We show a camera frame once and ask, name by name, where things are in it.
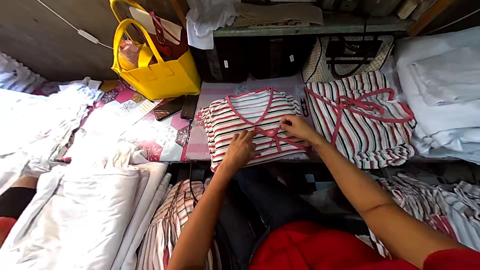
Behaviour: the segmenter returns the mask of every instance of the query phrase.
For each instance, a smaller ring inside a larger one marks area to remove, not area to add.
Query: human hand
[[[298,139],[305,140],[312,145],[316,145],[325,141],[305,118],[301,116],[285,115],[280,120],[280,128],[292,133]]]
[[[252,142],[255,135],[257,133],[253,130],[248,132],[242,130],[240,133],[234,134],[220,166],[234,174],[257,156],[258,152],[255,151],[257,145]]]

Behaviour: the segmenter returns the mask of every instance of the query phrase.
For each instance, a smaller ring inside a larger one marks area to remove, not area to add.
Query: v-neck collar
[[[239,112],[235,109],[235,107],[232,105],[232,102],[230,102],[230,98],[239,98],[241,96],[245,96],[245,95],[248,95],[250,93],[260,93],[260,92],[263,92],[263,91],[268,91],[270,90],[270,99],[268,100],[268,104],[267,104],[267,108],[265,109],[264,113],[260,116],[260,118],[255,122],[255,123],[252,123],[250,121],[248,121],[245,117],[243,117],[241,114],[239,114]],[[265,87],[265,88],[262,88],[262,89],[258,89],[254,92],[248,92],[248,93],[244,93],[244,94],[241,94],[241,95],[236,95],[236,96],[233,96],[233,95],[229,95],[227,96],[227,102],[228,102],[228,105],[230,106],[230,109],[232,109],[233,113],[235,115],[237,115],[240,119],[242,119],[245,123],[247,124],[250,124],[252,126],[256,126],[258,123],[260,123],[264,118],[265,116],[267,115],[268,113],[268,110],[270,109],[270,106],[272,105],[272,99],[273,99],[273,92],[275,91],[275,89],[271,88],[271,87]]]

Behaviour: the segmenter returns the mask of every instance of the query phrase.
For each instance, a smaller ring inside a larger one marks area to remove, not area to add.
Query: smartphone
[[[198,95],[188,95],[183,102],[183,108],[181,109],[180,118],[193,119],[195,117],[195,111],[197,110]]]
[[[185,100],[185,96],[181,96],[178,98],[174,98],[169,102],[155,108],[153,113],[155,114],[155,118],[157,121],[161,121],[167,116],[170,116],[178,111],[181,110],[183,107],[183,101]]]

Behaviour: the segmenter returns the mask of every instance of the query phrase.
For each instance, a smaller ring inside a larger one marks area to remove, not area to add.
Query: white cable
[[[470,13],[470,14],[467,14],[467,15],[461,17],[461,18],[458,19],[458,20],[455,20],[455,21],[453,21],[453,22],[451,22],[451,23],[449,23],[449,24],[447,24],[447,25],[444,25],[444,26],[442,26],[442,27],[438,27],[437,29],[434,29],[434,30],[432,30],[432,31],[430,31],[430,32],[428,32],[428,33],[423,34],[423,35],[428,35],[428,34],[430,34],[430,33],[436,32],[436,31],[438,31],[438,30],[440,30],[440,29],[444,29],[445,27],[449,27],[449,26],[451,26],[452,24],[458,23],[458,22],[460,22],[461,20],[463,20],[463,19],[465,19],[465,18],[467,18],[467,17],[470,17],[470,16],[472,16],[473,14],[475,14],[475,13],[477,13],[477,12],[479,12],[479,11],[480,11],[480,9],[477,9],[477,10],[475,10],[474,12],[472,12],[472,13]]]
[[[113,49],[112,47],[108,46],[108,45],[105,45],[103,43],[101,43],[100,41],[98,41],[98,38],[92,36],[91,34],[87,33],[86,31],[82,30],[82,29],[78,29],[77,27],[73,26],[71,23],[69,23],[67,20],[65,20],[62,16],[60,16],[58,13],[56,13],[55,11],[53,11],[53,9],[51,9],[49,6],[47,6],[44,2],[42,2],[41,0],[37,0],[40,4],[42,4],[44,7],[46,7],[48,10],[50,10],[53,14],[55,14],[57,17],[59,17],[60,19],[62,19],[64,22],[66,22],[68,25],[70,25],[73,29],[75,29],[77,31],[77,33],[81,36],[83,36],[84,38],[92,41],[93,43],[95,44],[100,44],[102,46],[105,46],[107,48],[110,48],[110,49]]]

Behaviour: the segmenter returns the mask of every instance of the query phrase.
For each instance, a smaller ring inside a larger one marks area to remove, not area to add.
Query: shelf
[[[400,20],[396,16],[370,18],[367,20],[366,32],[406,31],[413,20]],[[310,26],[243,26],[221,27],[213,32],[214,37],[253,37],[253,36],[285,36],[306,34],[363,33],[365,19],[360,17],[324,18],[324,25]]]

